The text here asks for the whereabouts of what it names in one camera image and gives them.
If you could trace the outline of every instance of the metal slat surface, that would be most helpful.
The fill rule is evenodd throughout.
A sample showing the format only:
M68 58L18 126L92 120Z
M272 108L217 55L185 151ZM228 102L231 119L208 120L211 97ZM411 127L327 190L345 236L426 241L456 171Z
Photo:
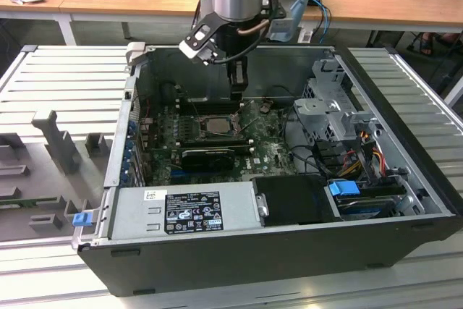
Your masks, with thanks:
M461 148L430 148L428 153L436 162L463 161L463 146Z
M423 91L417 87L409 86L391 86L391 87L382 87L378 86L379 90L387 96L421 96Z
M12 112L0 114L0 124L30 124L35 112ZM76 111L56 113L56 123L117 121L119 111Z
M366 72L401 72L395 64L362 64Z
M388 86L416 86L417 84L411 80L411 79L394 79L392 77L389 77L387 79L381 78L381 79L373 79L375 81L375 84L378 87L388 87Z
M29 64L21 72L123 72L125 64L91 64L91 65L37 65Z
M8 92L3 101L91 101L122 99L123 90L55 90Z
M107 74L104 72L68 72L68 73L17 73L14 76L14 81L125 81L127 79L126 73L112 73Z
M31 56L27 60L28 64L126 64L127 61L123 56Z
M463 148L463 136L451 135L443 137L418 137L424 148Z
M401 115L401 118L409 126L416 124L450 124L449 119L443 114L404 114Z
M463 176L463 161L461 162L439 162L438 167L447 177Z
M35 112L54 110L58 128L73 140L84 140L89 132L112 138L129 76L125 67L122 46L39 46L0 92L0 133L43 142L30 122Z
M357 100L361 104L367 104L365 99L362 97L358 89L352 88L352 93L354 96L357 98ZM427 96L425 95L414 95L414 96L404 96L404 95L397 95L397 96L391 96L389 95L387 97L388 102L394 106L396 104L400 105L410 105L410 104L417 104L417 105L423 105L423 104L429 104L430 100Z
M40 101L40 106L34 101L9 101L0 103L0 112L37 111L38 109L48 109L54 111L91 111L91 110L119 110L121 100L107 101Z
M368 73L372 79L407 79L403 72L370 72Z
M399 114L437 114L441 110L433 104L391 104Z
M8 90L123 90L124 86L125 81L27 81L13 82Z
M110 133L114 134L116 130L116 121L113 123L95 122L95 123L59 123L56 121L58 129L67 131L71 136L87 135L88 133ZM1 133L17 133L20 137L43 136L43 133L31 124L0 124Z
M460 135L462 132L452 124L442 124L435 126L429 125L412 125L409 126L415 137L434 137L436 135Z

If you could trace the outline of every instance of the warning label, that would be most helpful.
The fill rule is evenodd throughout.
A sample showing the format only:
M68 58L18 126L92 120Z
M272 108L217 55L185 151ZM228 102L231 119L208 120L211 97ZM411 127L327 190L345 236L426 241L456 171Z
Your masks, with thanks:
M212 232L224 229L218 192L166 195L167 234Z

